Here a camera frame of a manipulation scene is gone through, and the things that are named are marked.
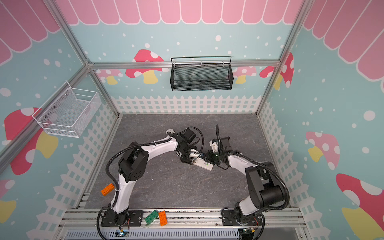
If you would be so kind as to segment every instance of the wire mesh basket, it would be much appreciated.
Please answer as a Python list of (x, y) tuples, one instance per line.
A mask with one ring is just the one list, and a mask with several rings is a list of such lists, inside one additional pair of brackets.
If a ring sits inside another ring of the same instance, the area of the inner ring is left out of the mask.
[(172, 91), (231, 90), (231, 59), (230, 56), (171, 58)]
[(98, 92), (69, 86), (42, 111), (45, 104), (32, 115), (44, 131), (79, 138), (99, 109), (101, 99)]

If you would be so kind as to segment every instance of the orange lego brick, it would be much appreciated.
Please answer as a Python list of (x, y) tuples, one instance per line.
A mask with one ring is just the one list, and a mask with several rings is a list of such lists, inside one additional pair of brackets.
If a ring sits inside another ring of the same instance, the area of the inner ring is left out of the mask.
[(110, 185), (106, 186), (103, 190), (101, 190), (101, 194), (103, 194), (103, 196), (106, 196), (113, 189), (115, 189), (115, 186), (113, 184), (110, 184)]
[(165, 211), (159, 212), (159, 218), (160, 218), (160, 226), (164, 226), (165, 224), (168, 223)]

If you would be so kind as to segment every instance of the white wire basket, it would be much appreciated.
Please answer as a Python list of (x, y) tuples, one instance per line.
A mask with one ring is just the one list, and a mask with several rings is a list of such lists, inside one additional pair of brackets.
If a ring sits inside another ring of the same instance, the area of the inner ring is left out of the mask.
[(48, 134), (79, 138), (99, 109), (101, 99), (98, 92), (72, 88), (66, 83), (69, 87), (42, 111), (45, 102), (32, 117)]

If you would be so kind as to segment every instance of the green lego brick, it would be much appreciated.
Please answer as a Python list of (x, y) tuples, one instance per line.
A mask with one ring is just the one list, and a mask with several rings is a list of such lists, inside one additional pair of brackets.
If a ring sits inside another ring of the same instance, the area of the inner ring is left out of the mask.
[(148, 217), (145, 218), (145, 222), (147, 223), (147, 225), (151, 224), (157, 217), (159, 216), (159, 213), (154, 210), (153, 212), (151, 212)]

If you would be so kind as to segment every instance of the gray tabletop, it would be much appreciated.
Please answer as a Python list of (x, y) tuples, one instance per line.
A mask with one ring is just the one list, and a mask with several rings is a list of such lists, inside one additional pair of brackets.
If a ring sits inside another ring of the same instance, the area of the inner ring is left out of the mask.
[[(147, 143), (166, 137), (165, 131), (176, 132), (186, 127), (199, 128), (204, 135), (204, 149), (216, 138), (215, 125), (219, 124), (220, 137), (230, 137), (234, 150), (259, 162), (271, 157), (255, 114), (148, 114), (124, 115), (106, 159), (97, 176), (85, 205), (86, 209), (99, 209), (108, 205), (113, 192), (103, 196), (100, 192), (112, 180), (105, 173), (107, 161), (131, 142)], [(110, 172), (118, 177), (118, 160)], [(167, 152), (151, 159), (146, 173), (136, 182), (129, 199), (129, 207), (184, 208), (184, 207), (234, 207), (248, 196), (245, 175), (238, 170), (223, 170), (214, 166), (212, 171), (182, 163), (175, 152)]]

